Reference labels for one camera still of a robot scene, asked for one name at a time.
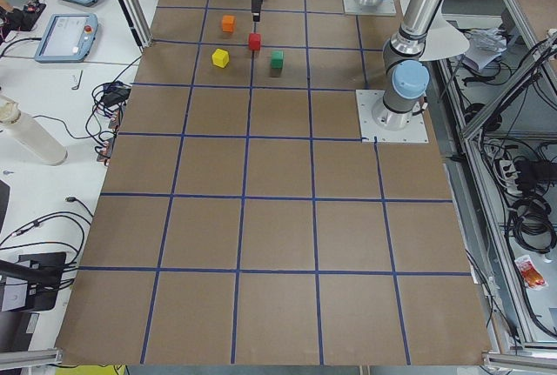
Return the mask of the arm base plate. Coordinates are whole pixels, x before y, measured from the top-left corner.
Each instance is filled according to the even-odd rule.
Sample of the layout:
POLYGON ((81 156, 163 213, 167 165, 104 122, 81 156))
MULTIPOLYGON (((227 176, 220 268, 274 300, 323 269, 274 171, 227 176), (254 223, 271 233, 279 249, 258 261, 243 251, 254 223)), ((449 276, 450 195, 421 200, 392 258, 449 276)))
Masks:
POLYGON ((343 0, 348 15, 394 17, 397 13, 394 0, 343 0))
POLYGON ((411 111, 399 114, 385 107, 383 90, 356 90, 355 95, 362 143, 429 143, 419 103, 411 111))

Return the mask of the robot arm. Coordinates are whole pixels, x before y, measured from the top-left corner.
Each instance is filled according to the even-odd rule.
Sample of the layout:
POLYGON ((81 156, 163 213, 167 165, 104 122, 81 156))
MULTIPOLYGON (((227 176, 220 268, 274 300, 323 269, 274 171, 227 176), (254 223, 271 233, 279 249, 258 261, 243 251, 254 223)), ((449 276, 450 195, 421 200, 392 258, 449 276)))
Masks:
MULTIPOLYGON (((363 14, 374 15, 378 8, 394 0, 345 0, 363 14)), ((372 118, 378 127, 398 132, 407 127, 416 103, 425 96, 430 75, 424 66, 424 54, 433 24, 441 18, 444 0, 408 0, 394 8, 394 20, 379 21, 382 57, 388 81, 383 95, 372 106, 372 118)))

